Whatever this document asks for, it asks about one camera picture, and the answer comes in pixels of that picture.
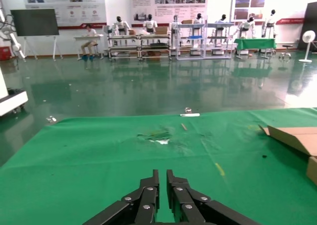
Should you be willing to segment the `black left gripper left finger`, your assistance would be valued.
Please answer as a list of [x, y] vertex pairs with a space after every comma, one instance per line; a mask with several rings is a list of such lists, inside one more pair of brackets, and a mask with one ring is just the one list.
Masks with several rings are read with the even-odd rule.
[[86, 225], [150, 225], [159, 209], [159, 171], [140, 180], [138, 189], [84, 222]]

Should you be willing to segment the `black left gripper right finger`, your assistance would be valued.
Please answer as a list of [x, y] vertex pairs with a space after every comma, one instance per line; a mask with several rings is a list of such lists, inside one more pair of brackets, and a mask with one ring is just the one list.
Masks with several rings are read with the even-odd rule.
[[189, 225], [257, 225], [258, 222], [193, 189], [188, 180], [166, 171], [169, 208], [176, 223]]

